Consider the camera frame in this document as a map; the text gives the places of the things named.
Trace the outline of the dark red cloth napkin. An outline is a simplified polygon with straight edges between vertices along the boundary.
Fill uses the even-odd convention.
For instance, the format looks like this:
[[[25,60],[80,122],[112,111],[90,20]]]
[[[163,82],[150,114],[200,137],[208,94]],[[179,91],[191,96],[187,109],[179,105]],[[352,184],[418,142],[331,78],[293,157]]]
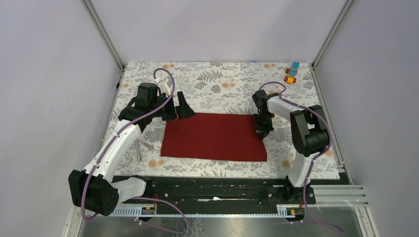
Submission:
[[[252,115],[197,113],[191,118],[168,121],[160,154],[171,158],[267,161]]]

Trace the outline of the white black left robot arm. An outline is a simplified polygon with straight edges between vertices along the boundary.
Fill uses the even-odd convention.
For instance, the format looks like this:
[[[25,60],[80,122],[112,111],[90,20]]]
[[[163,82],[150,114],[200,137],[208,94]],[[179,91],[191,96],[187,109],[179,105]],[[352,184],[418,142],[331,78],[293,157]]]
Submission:
[[[183,92],[177,92],[178,105],[174,104],[173,92],[173,87],[165,82],[143,82],[138,86],[137,95],[120,112],[113,133],[98,154],[83,170],[70,173],[68,181],[73,205],[108,216],[121,202],[137,198],[147,203],[153,198],[149,178],[132,175],[117,182],[113,179],[129,147],[153,118],[171,121],[195,115]]]

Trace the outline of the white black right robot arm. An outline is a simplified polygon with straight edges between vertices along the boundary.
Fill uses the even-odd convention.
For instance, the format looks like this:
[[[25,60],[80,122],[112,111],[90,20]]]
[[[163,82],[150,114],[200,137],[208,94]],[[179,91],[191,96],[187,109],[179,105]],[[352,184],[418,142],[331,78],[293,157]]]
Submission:
[[[303,197],[302,187],[308,185],[314,160],[328,151],[332,145],[330,127],[319,105],[306,107],[292,102],[279,93],[266,94],[258,90],[252,95],[257,113],[255,130],[264,139],[274,130],[272,118],[278,115],[291,124],[291,136],[296,157],[287,176],[290,186],[283,190],[284,199],[296,203]]]

